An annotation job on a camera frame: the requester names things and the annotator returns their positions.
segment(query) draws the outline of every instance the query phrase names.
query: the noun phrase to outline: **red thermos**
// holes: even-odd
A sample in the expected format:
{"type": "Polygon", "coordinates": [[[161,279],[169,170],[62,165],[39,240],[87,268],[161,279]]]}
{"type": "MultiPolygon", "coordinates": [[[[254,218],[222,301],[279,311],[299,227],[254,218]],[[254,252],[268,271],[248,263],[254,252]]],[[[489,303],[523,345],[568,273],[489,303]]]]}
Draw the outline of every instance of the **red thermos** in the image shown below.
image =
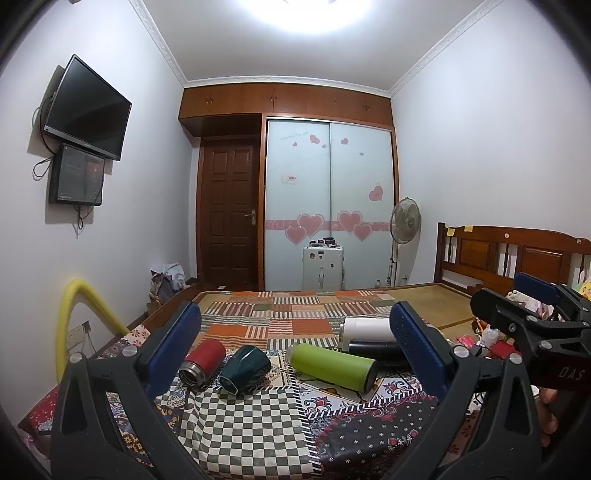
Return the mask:
{"type": "Polygon", "coordinates": [[[213,375],[226,358],[226,348],[215,338],[206,338],[187,355],[178,375],[191,390],[196,390],[213,375]]]}

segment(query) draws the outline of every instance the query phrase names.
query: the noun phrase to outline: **electric fan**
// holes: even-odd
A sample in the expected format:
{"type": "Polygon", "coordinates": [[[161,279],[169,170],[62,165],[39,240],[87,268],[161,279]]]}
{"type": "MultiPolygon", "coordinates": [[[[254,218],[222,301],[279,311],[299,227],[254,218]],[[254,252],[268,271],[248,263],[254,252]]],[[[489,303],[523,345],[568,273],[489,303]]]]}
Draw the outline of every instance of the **electric fan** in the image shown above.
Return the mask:
{"type": "Polygon", "coordinates": [[[388,271],[387,286],[396,286],[396,270],[398,269],[398,246],[409,243],[421,228],[421,212],[417,202],[408,197],[400,200],[392,210],[390,217],[390,234],[393,238],[390,269],[388,271]]]}

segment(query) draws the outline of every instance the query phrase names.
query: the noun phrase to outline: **screw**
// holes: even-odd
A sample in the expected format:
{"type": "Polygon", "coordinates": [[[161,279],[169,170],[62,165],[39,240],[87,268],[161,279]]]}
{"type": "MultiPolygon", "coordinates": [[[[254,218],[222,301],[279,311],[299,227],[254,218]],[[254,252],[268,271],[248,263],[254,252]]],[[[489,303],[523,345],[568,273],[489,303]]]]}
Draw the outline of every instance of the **screw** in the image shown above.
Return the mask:
{"type": "Polygon", "coordinates": [[[138,348],[135,345],[128,345],[121,350],[123,356],[134,356],[138,353],[138,348]]]}
{"type": "Polygon", "coordinates": [[[509,355],[509,360],[514,363],[515,365],[520,365],[521,363],[523,363],[523,359],[521,358],[521,355],[518,353],[512,353],[509,355]]]}
{"type": "Polygon", "coordinates": [[[458,358],[466,358],[467,356],[470,355],[470,350],[468,350],[463,345],[458,345],[457,347],[455,347],[453,349],[453,354],[458,358]]]}
{"type": "Polygon", "coordinates": [[[70,355],[70,362],[73,364],[77,364],[80,360],[82,360],[82,354],[80,352],[75,352],[70,355]]]}

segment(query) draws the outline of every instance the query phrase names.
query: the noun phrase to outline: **sticker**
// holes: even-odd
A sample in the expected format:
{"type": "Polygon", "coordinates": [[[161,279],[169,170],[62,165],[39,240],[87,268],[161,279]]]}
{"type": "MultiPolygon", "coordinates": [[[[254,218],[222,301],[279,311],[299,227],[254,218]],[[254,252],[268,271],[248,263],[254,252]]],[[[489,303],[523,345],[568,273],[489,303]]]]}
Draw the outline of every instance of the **sticker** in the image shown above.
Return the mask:
{"type": "Polygon", "coordinates": [[[281,183],[297,183],[297,177],[295,175],[282,175],[281,183]]]}

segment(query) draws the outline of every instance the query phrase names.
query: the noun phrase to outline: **door handle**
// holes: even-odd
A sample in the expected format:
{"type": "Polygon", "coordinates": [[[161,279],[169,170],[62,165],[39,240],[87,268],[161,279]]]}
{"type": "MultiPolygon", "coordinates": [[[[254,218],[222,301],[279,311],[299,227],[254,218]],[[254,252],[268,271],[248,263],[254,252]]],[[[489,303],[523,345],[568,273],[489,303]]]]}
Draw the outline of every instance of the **door handle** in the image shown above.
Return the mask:
{"type": "Polygon", "coordinates": [[[255,211],[255,209],[252,209],[250,213],[245,213],[244,218],[246,218],[246,217],[251,218],[251,225],[252,226],[256,225],[256,211],[255,211]]]}

